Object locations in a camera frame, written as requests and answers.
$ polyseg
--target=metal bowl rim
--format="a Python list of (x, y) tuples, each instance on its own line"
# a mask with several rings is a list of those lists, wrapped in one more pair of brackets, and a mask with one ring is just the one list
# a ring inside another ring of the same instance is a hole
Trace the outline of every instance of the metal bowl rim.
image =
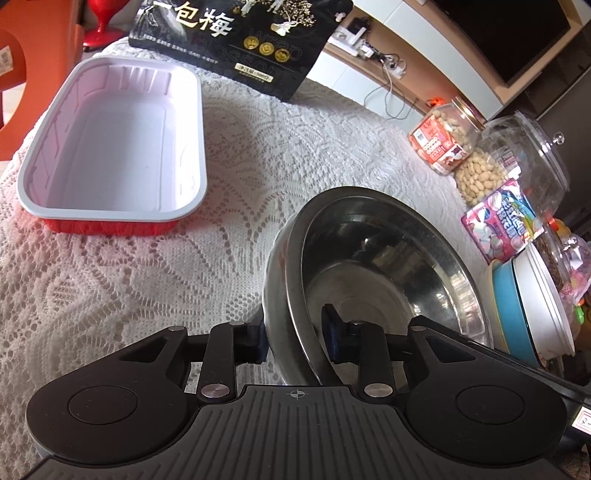
[(368, 199), (374, 202), (385, 203), (399, 208), (403, 212), (422, 222), (423, 225), (429, 229), (445, 247), (447, 247), (451, 256), (466, 276), (480, 307), (480, 316), (485, 322), (485, 328), (488, 328), (482, 311), (480, 294), (478, 293), (472, 275), (463, 260), (457, 254), (456, 250), (450, 245), (441, 232), (439, 232), (439, 230), (437, 230), (425, 217), (405, 203), (376, 190), (363, 187), (337, 187), (326, 190), (308, 201), (297, 214), (287, 239), (287, 248), (285, 249), (285, 287), (287, 290), (287, 303), (291, 314), (291, 322), (294, 326), (295, 333), (304, 355), (306, 356), (314, 375), (320, 382), (320, 385), (342, 385), (343, 382), (338, 377), (330, 364), (329, 359), (324, 354), (324, 350), (318, 341), (312, 325), (312, 320), (308, 313), (306, 295), (301, 277), (302, 257), (308, 231), (315, 218), (334, 202), (347, 198)]

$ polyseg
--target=stack of plates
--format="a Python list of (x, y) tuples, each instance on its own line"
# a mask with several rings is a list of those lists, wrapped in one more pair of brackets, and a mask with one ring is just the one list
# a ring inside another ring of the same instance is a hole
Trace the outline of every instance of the stack of plates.
[(574, 355), (568, 317), (534, 245), (504, 265), (493, 262), (480, 281), (480, 293), (497, 350), (536, 367)]

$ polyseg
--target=red and white tray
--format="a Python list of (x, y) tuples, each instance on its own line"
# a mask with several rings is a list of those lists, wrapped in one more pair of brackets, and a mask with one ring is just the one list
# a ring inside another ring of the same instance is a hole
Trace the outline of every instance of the red and white tray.
[(158, 235), (207, 188), (199, 78), (172, 63), (98, 57), (52, 101), (18, 174), (55, 232)]

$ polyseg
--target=red object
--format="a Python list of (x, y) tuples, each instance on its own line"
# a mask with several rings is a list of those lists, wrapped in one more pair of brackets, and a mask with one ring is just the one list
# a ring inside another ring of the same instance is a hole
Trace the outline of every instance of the red object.
[(172, 222), (97, 222), (92, 220), (49, 220), (42, 218), (49, 230), (55, 233), (78, 235), (154, 236), (172, 230), (178, 220)]
[(431, 98), (429, 100), (427, 100), (427, 106), (429, 106), (430, 108), (434, 108), (436, 106), (442, 106), (445, 105), (447, 102), (441, 98), (441, 97), (435, 97), (435, 98)]
[(84, 34), (84, 48), (96, 50), (103, 48), (127, 35), (119, 28), (109, 26), (113, 16), (127, 5), (129, 0), (88, 0), (88, 6), (96, 15), (99, 26)]
[(13, 61), (13, 70), (0, 76), (0, 92), (27, 83), (14, 115), (0, 128), (0, 161), (12, 158), (80, 61), (78, 9), (79, 0), (10, 0), (0, 8), (0, 49), (8, 46)]
[(560, 227), (558, 226), (554, 218), (550, 218), (550, 220), (548, 220), (548, 225), (550, 225), (552, 230), (554, 230), (555, 232), (558, 232), (558, 230), (560, 230)]

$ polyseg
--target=blue plate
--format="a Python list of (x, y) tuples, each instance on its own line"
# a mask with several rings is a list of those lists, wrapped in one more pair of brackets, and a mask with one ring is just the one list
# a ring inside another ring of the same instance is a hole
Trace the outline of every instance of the blue plate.
[(540, 366), (525, 314), (519, 299), (513, 261), (501, 265), (492, 274), (496, 306), (509, 353), (534, 367)]

